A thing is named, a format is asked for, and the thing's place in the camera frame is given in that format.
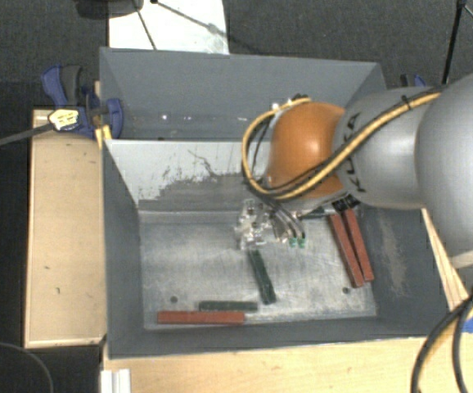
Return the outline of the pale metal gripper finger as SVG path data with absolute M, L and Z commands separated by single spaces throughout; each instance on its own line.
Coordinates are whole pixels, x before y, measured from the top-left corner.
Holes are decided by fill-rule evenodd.
M 241 250 L 265 246 L 264 225 L 258 222 L 245 222 L 235 227 L 235 238 Z
M 241 222 L 261 222 L 264 215 L 264 205 L 256 199 L 245 199 L 241 211 Z

